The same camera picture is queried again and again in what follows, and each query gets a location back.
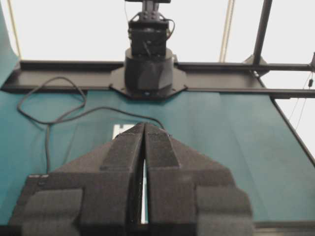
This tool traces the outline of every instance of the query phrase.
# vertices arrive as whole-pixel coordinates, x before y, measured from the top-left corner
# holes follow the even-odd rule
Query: bright window light
[[[129,47],[125,1],[11,2],[23,59],[124,60]],[[218,61],[227,2],[160,5],[161,13],[176,22],[168,47],[180,61]],[[131,2],[126,8],[129,19],[142,9],[141,3]]]

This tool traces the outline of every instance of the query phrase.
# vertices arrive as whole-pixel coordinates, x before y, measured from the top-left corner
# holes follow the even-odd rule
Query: teal fabric
[[[315,169],[268,96],[183,92],[162,103],[89,92],[86,109],[108,105],[160,119],[174,138],[228,166],[250,196],[256,221],[315,220]],[[80,120],[70,159],[139,119],[99,111]]]
[[[13,53],[0,4],[0,87],[12,72],[18,59]]]
[[[22,95],[0,92],[0,225],[6,224],[29,174],[46,171],[44,139],[46,126],[21,116],[16,105]],[[25,102],[25,111],[43,120],[53,120],[80,103],[79,96],[37,94]],[[52,168],[66,161],[76,121],[52,128]]]
[[[0,224],[7,223],[28,174],[45,171],[44,132],[15,110],[20,95],[0,94]],[[160,119],[174,138],[229,167],[252,203],[255,221],[315,220],[315,169],[268,96],[182,92],[162,103],[130,101],[113,91],[90,91],[84,110],[96,106]],[[38,94],[24,108],[52,119],[79,97]],[[55,169],[112,139],[115,124],[136,124],[98,111],[53,128]]]

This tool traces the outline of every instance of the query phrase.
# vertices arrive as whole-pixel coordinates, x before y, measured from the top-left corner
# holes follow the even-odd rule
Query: green cloth surface
[[[11,74],[18,59],[13,53],[0,4],[0,87]]]
[[[0,224],[7,223],[29,174],[45,172],[45,126],[16,111],[21,95],[0,93]],[[96,106],[153,116],[174,138],[231,169],[251,199],[255,221],[315,220],[315,170],[268,96],[182,92],[162,103],[90,91]],[[52,120],[80,103],[78,95],[37,94],[23,108]],[[102,110],[52,129],[52,169],[112,139],[115,124],[146,121]]]

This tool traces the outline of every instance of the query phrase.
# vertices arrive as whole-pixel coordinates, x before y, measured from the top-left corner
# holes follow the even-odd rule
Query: white label
[[[113,130],[113,139],[116,138],[117,135],[124,133],[125,131],[134,127],[134,124],[115,124]]]

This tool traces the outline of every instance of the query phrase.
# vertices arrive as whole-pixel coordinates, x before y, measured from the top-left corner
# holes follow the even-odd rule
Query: vertical metal pole
[[[225,62],[226,51],[227,51],[228,41],[230,37],[231,24],[232,24],[232,18],[233,18],[234,3],[235,3],[235,0],[229,0],[228,2],[219,62]]]
[[[264,5],[262,8],[261,17],[260,17],[260,23],[259,23],[258,33],[257,33],[255,49],[254,49],[254,59],[253,59],[254,65],[260,64],[261,52],[262,52],[262,47],[265,40],[266,31],[267,31],[271,5],[272,5],[272,0],[264,1]]]
[[[8,2],[9,12],[10,12],[10,18],[11,18],[13,33],[14,33],[14,37],[15,37],[16,49],[18,51],[18,57],[19,57],[19,59],[21,59],[22,58],[21,49],[20,49],[18,35],[17,35],[17,32],[16,32],[16,26],[15,26],[15,20],[14,20],[14,16],[13,16],[11,0],[7,0],[7,2]]]

